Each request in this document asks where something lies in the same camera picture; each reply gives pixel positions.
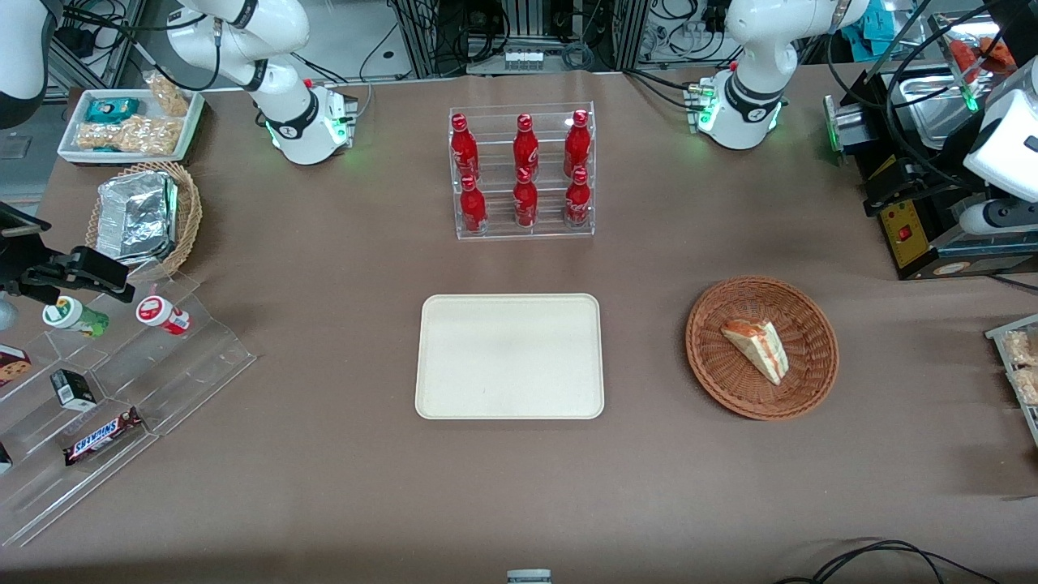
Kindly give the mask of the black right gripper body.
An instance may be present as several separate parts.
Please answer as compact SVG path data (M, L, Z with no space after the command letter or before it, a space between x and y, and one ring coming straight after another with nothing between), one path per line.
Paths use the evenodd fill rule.
M69 269L78 258L78 247L69 252L45 246L38 235L1 237L1 288L11 295L28 295L22 288L78 289L77 277Z

